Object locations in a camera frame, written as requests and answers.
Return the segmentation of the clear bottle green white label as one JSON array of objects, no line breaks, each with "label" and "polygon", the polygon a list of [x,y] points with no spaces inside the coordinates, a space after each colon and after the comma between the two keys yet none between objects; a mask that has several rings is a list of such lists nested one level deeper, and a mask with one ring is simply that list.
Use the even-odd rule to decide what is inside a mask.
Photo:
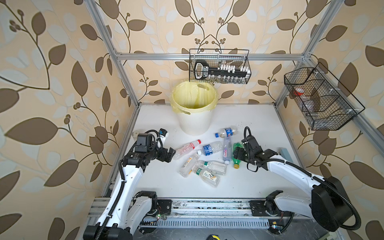
[{"label": "clear bottle green white label", "polygon": [[192,172],[210,186],[217,187],[220,182],[220,177],[207,169],[193,167]]}]

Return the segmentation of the clear bottle yellow label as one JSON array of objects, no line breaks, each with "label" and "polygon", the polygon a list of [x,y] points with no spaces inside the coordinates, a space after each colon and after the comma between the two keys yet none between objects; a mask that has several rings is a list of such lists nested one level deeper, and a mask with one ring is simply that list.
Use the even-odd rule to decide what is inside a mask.
[{"label": "clear bottle yellow label", "polygon": [[192,171],[192,168],[195,166],[195,164],[198,162],[200,158],[199,154],[193,154],[191,155],[185,163],[179,168],[178,173],[184,177],[187,178],[190,172]]}]

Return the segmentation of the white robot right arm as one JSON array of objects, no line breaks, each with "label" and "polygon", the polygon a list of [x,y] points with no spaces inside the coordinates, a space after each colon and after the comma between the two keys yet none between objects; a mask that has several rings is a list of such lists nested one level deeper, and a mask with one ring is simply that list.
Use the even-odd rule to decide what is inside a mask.
[{"label": "white robot right arm", "polygon": [[272,217],[282,212],[302,215],[315,220],[329,232],[339,228],[355,231],[361,227],[360,214],[337,178],[313,174],[271,149],[263,150],[252,135],[242,140],[242,147],[235,147],[233,156],[256,166],[257,170],[264,169],[281,176],[306,194],[305,197],[292,196],[275,190],[265,198],[262,209],[266,214]]}]

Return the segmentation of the clear bottle red label red cap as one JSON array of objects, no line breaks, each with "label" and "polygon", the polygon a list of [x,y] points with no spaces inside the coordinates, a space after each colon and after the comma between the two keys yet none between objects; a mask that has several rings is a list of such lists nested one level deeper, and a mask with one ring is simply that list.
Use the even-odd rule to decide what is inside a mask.
[{"label": "clear bottle red label red cap", "polygon": [[182,146],[181,148],[176,150],[176,153],[173,156],[173,159],[178,160],[179,158],[181,158],[184,155],[193,151],[200,144],[201,144],[201,140],[196,140],[196,141],[193,141],[191,143],[188,143],[188,144]]}]

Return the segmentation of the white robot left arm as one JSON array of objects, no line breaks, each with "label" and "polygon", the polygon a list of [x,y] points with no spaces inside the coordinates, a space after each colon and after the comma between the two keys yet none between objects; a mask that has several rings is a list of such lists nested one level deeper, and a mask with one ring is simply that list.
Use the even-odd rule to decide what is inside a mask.
[{"label": "white robot left arm", "polygon": [[128,153],[119,160],[109,203],[97,223],[86,227],[85,240],[131,240],[143,218],[159,209],[156,192],[135,190],[151,161],[171,162],[176,151],[164,147],[167,136],[165,129],[138,134]]}]

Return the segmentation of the clear bottle purple label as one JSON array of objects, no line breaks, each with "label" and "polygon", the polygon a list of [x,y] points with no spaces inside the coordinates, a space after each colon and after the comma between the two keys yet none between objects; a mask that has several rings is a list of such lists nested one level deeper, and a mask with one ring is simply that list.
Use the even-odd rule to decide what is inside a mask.
[{"label": "clear bottle purple label", "polygon": [[230,137],[224,138],[223,144],[223,161],[226,165],[229,165],[232,161],[232,141]]}]

